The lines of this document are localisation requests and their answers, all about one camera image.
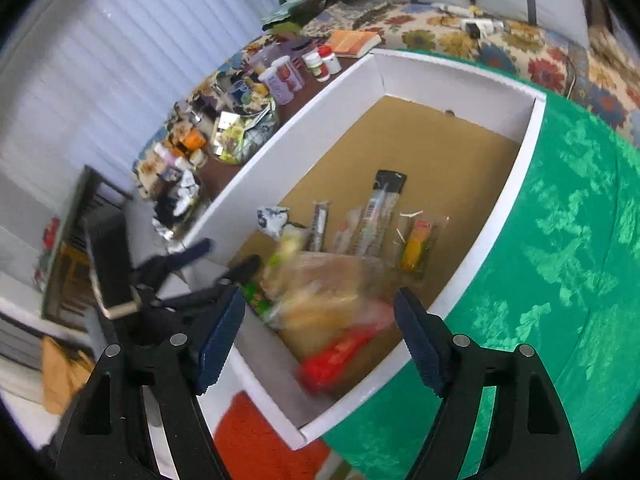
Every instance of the book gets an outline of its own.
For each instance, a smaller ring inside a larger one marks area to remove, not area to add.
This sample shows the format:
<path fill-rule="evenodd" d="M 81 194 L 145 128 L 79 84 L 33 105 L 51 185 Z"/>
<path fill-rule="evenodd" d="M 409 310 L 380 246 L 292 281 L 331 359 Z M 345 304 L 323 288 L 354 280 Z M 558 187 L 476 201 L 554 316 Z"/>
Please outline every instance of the book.
<path fill-rule="evenodd" d="M 382 41 L 375 32 L 335 30 L 326 42 L 336 56 L 360 58 Z"/>

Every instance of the green fabric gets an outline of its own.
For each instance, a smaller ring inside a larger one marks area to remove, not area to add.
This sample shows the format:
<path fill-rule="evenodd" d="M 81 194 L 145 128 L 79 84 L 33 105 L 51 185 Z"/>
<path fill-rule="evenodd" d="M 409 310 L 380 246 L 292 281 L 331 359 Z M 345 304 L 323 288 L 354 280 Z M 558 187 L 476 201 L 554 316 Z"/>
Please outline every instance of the green fabric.
<path fill-rule="evenodd" d="M 547 93 L 522 190 L 446 323 L 489 348 L 536 348 L 583 467 L 640 391 L 639 276 L 639 153 L 583 108 Z M 462 478 L 478 469 L 492 403 L 486 388 Z M 368 480 L 403 479 L 438 405 L 409 362 L 324 439 Z"/>

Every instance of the curtain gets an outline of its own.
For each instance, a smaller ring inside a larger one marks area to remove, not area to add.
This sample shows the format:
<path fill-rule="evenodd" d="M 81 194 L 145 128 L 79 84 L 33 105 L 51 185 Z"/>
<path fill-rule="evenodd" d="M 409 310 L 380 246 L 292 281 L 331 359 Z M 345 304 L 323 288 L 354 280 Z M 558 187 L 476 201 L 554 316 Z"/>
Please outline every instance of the curtain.
<path fill-rule="evenodd" d="M 0 170 L 59 212 L 84 164 L 130 168 L 173 103 L 278 0 L 36 0 L 0 54 Z"/>

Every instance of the brown table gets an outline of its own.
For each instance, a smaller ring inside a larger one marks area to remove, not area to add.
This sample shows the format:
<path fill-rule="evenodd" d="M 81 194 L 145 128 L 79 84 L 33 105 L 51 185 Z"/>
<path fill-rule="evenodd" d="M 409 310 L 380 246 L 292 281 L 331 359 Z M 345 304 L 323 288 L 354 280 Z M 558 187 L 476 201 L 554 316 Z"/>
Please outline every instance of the brown table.
<path fill-rule="evenodd" d="M 283 127 L 287 121 L 290 120 L 300 109 L 306 105 L 313 97 L 315 97 L 323 88 L 325 88 L 331 81 L 340 77 L 344 71 L 353 65 L 357 59 L 340 58 L 340 64 L 342 65 L 342 71 L 325 81 L 319 83 L 316 81 L 311 73 L 304 69 L 300 73 L 305 79 L 305 87 L 296 93 L 293 100 L 285 105 L 278 107 L 278 113 L 280 115 L 280 127 Z M 206 164 L 198 170 L 198 177 L 202 181 L 207 195 L 210 199 L 217 197 L 220 192 L 225 189 L 226 185 L 231 182 L 233 177 L 236 176 L 242 166 L 232 166 L 230 164 L 223 164 L 212 156 Z"/>

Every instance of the floral fabric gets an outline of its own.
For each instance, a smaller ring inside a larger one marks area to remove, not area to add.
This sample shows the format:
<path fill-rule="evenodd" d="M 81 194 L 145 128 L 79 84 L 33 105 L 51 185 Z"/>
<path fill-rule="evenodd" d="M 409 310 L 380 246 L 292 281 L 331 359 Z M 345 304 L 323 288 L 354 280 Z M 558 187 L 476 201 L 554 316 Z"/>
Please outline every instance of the floral fabric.
<path fill-rule="evenodd" d="M 429 50 L 474 60 L 531 81 L 577 102 L 621 137 L 640 147 L 640 84 L 564 36 L 507 20 L 510 30 L 479 41 L 460 30 L 460 20 L 423 4 L 378 4 L 348 11 L 329 7 L 303 28 L 328 38 L 336 28 L 368 30 L 391 49 Z"/>

